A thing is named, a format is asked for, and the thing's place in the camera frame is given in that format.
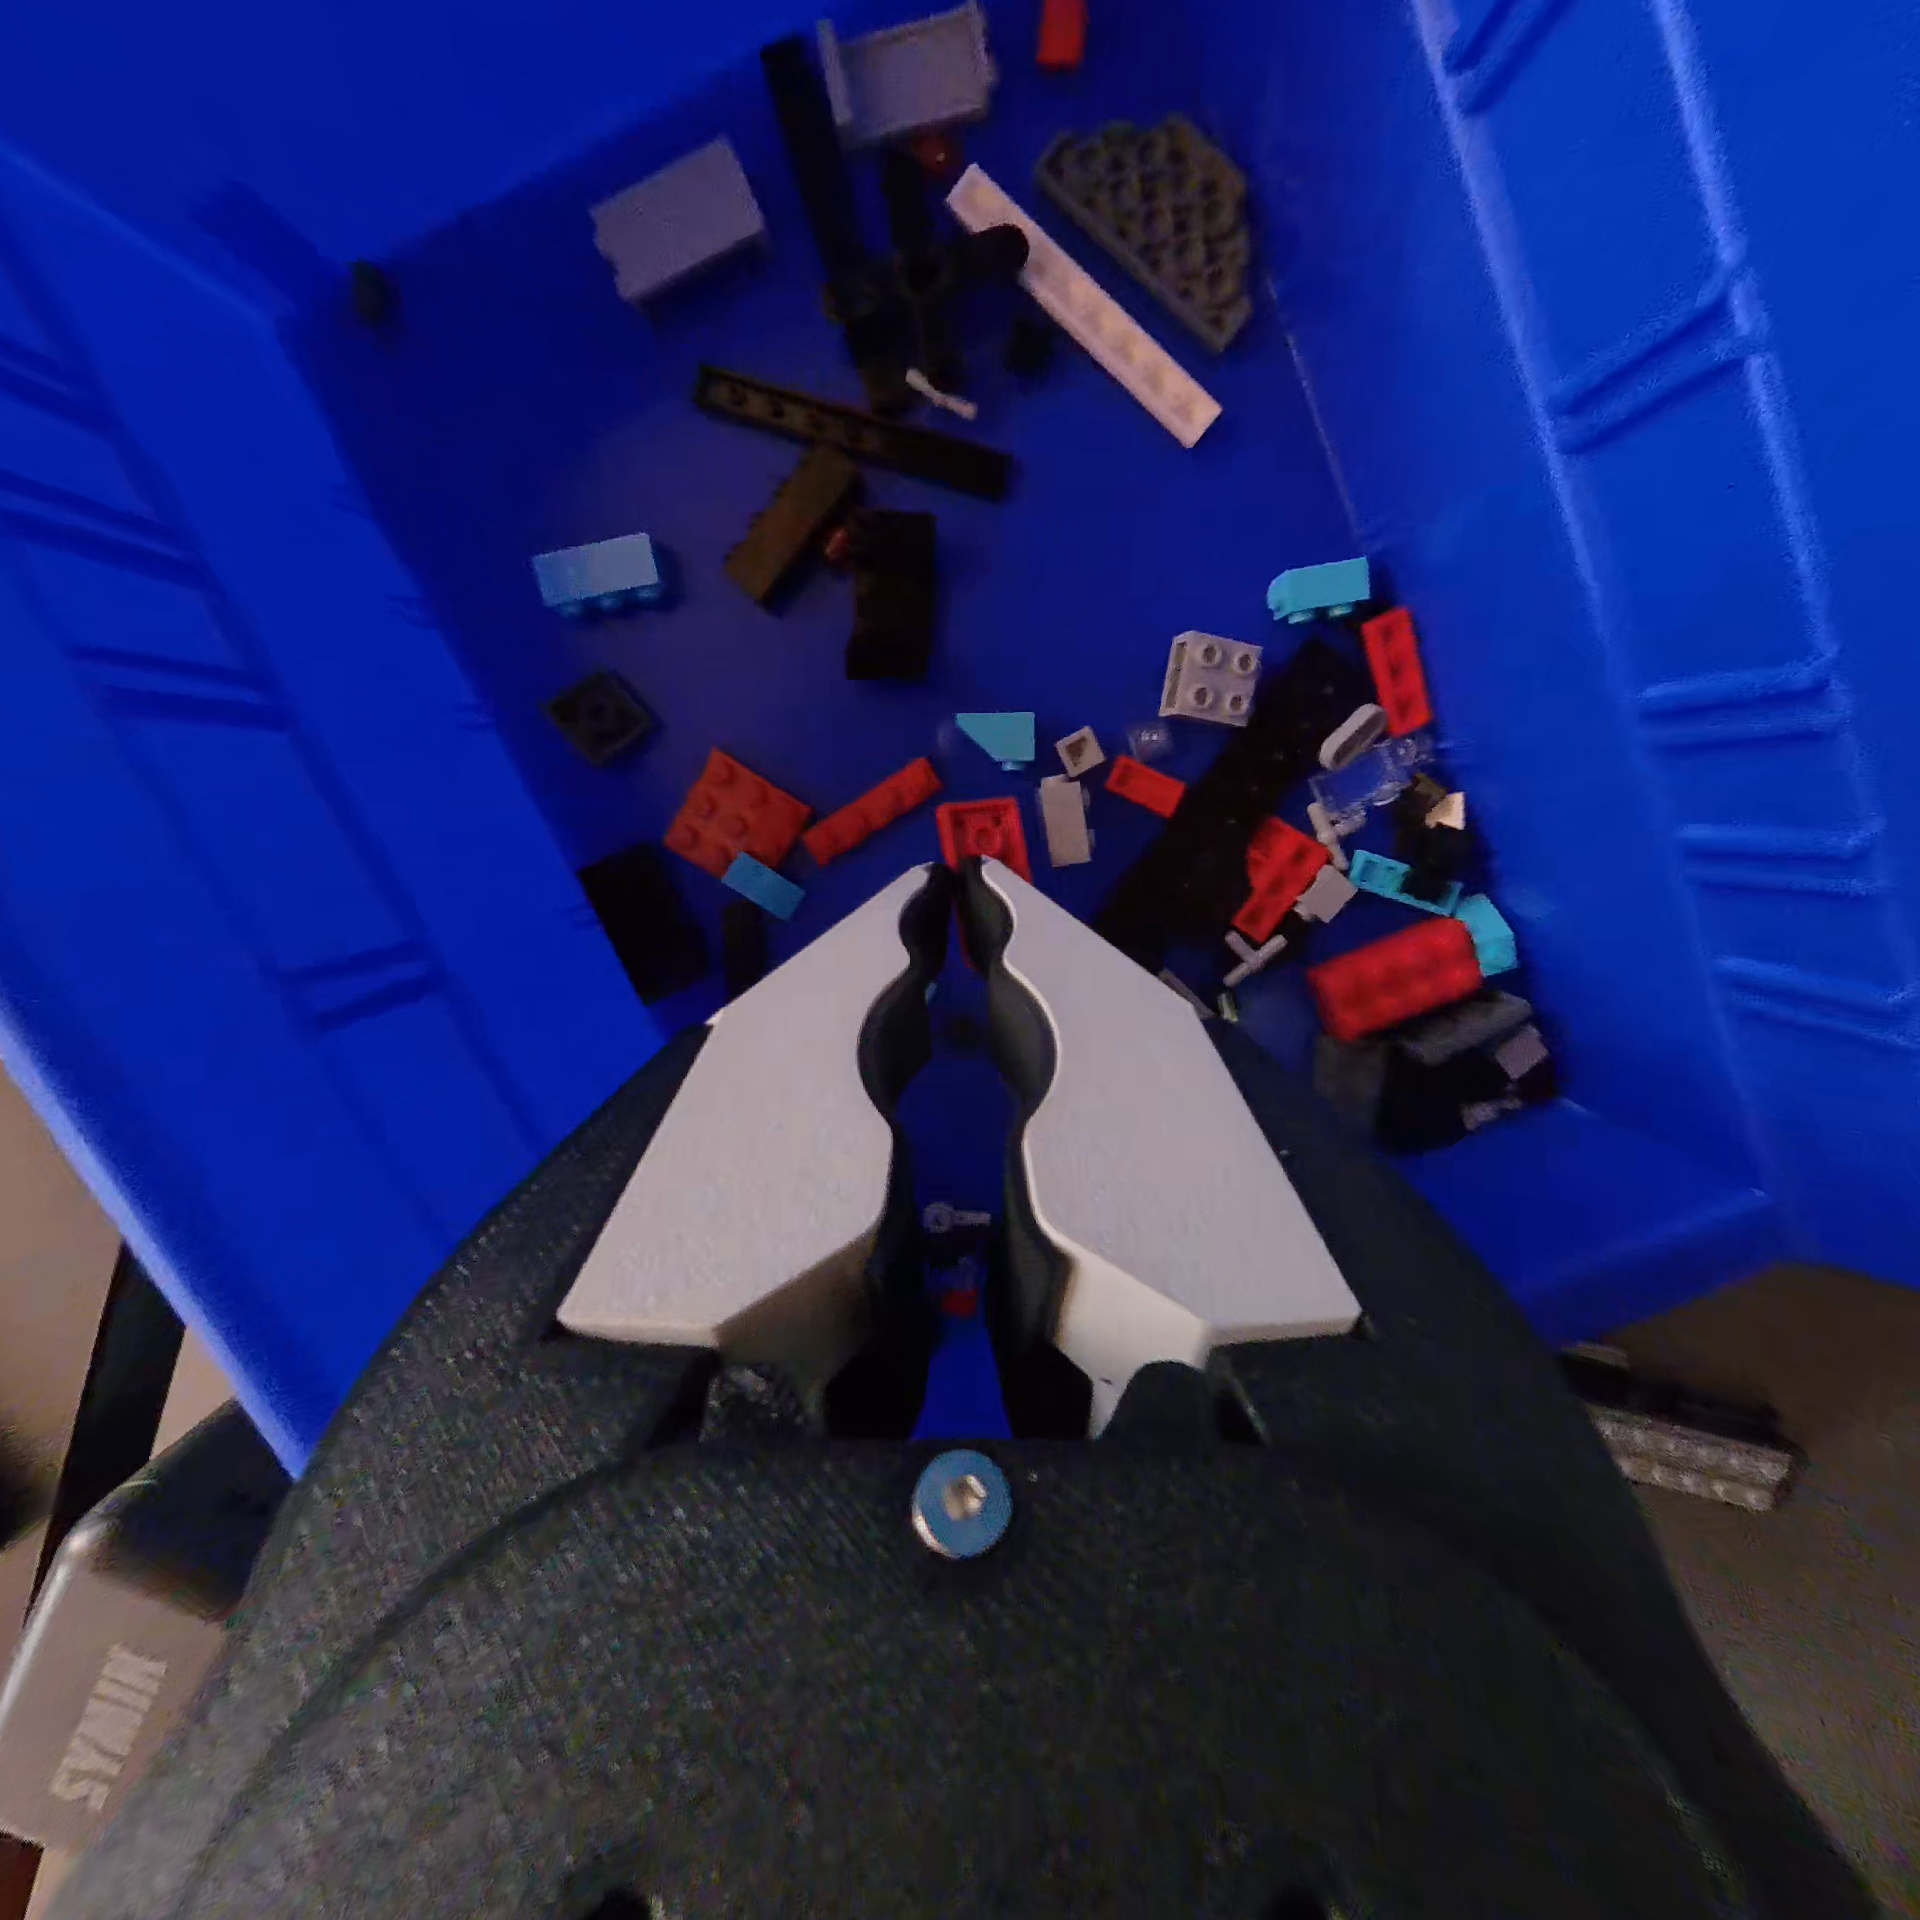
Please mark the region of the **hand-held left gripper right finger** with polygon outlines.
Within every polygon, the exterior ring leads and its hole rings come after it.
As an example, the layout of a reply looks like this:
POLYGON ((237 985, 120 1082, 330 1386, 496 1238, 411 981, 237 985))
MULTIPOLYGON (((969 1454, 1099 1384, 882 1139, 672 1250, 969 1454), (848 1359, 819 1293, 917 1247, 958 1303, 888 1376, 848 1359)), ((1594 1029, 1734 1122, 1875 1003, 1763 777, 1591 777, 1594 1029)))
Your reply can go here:
POLYGON ((998 1374, 1109 1428, 1142 1367, 1332 1338, 1365 1305, 1234 1088, 1219 1021, 998 858, 962 858, 1003 1139, 998 1374))

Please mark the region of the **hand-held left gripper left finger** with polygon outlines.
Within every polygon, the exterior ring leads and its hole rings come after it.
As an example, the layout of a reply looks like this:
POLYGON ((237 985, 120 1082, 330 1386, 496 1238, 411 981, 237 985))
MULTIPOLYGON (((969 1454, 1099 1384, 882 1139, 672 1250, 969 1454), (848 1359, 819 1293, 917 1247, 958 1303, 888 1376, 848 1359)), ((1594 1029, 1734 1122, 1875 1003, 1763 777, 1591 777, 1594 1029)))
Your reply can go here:
POLYGON ((771 1365, 839 1433, 911 1433, 940 1305, 908 1088, 954 869, 921 861, 710 1017, 556 1325, 771 1365))

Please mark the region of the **red square brick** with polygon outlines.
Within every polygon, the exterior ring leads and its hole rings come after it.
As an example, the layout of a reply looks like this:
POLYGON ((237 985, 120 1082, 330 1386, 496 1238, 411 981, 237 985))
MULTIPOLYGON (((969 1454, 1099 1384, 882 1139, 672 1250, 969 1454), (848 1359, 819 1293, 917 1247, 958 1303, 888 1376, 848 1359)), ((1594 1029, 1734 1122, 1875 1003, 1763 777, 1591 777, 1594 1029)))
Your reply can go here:
POLYGON ((947 869, 962 869, 962 858, 995 858, 1034 880, 1019 796, 940 800, 935 828, 947 869))

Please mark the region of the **pile of colourful toy bricks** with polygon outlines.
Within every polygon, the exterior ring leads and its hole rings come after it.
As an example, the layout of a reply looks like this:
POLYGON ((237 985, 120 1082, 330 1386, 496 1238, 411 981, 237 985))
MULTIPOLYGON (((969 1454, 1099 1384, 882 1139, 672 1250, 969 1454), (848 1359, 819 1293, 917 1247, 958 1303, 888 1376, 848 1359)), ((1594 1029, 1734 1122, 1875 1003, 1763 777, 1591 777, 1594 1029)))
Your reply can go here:
POLYGON ((1466 823, 1410 796, 1361 861, 1417 900, 1254 908, 1142 858, 1234 729, 1149 721, 1171 635, 1328 656, 1303 775, 1247 853, 1311 843, 1320 735, 1382 702, 1365 622, 1427 598, 1387 470, 1438 481, 1466 212, 1410 5, 1118 5, 1090 102, 1019 78, 976 132, 830 155, 830 86, 787 34, 659 122, 350 269, 301 327, 355 470, 501 729, 586 913, 644 1000, 754 974, 779 925, 681 823, 740 762, 754 858, 804 934, 940 800, 1019 796, 1042 880, 1249 1029, 1376 1145, 1422 1155, 1563 1093, 1523 967, 1361 1042, 1311 1039, 1297 951, 1431 934, 1481 894, 1466 823))

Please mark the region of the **blue plastic storage bin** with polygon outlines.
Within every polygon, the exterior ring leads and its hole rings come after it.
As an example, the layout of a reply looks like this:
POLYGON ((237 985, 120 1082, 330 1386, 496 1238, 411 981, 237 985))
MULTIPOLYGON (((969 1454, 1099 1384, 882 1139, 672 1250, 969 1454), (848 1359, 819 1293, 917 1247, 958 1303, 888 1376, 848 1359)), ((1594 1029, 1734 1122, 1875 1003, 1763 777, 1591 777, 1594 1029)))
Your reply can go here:
POLYGON ((659 1033, 581 871, 710 751, 816 810, 1368 556, 1563 1100, 1422 1168, 1540 1329, 1914 1284, 1914 5, 988 5, 962 155, 1224 414, 1027 303, 927 683, 721 556, 859 398, 761 46, 935 5, 3 5, 3 1057, 298 1472, 659 1033))

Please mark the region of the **grey desk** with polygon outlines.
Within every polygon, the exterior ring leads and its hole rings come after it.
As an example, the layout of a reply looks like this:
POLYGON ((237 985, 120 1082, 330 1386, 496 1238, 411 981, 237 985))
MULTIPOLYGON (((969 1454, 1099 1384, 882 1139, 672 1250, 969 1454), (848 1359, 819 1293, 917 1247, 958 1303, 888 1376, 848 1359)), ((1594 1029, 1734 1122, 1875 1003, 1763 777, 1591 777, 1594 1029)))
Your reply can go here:
POLYGON ((1914 1305, 1655 1320, 1837 1458, 1641 1503, 1438 1213, 1219 1050, 1365 1325, 991 1442, 1010 1536, 943 1560, 927 1442, 547 1329, 672 1042, 388 1338, 53 1917, 1914 1917, 1914 1305))

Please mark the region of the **grey black brick model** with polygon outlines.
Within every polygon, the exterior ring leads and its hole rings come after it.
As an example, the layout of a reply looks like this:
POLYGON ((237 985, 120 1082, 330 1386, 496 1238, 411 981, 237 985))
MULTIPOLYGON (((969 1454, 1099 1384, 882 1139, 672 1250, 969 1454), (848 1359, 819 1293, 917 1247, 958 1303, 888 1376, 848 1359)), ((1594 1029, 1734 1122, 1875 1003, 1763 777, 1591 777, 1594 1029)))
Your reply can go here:
POLYGON ((1806 1472, 1772 1405, 1641 1374, 1611 1345, 1569 1345, 1558 1367, 1633 1484, 1771 1513, 1806 1472))

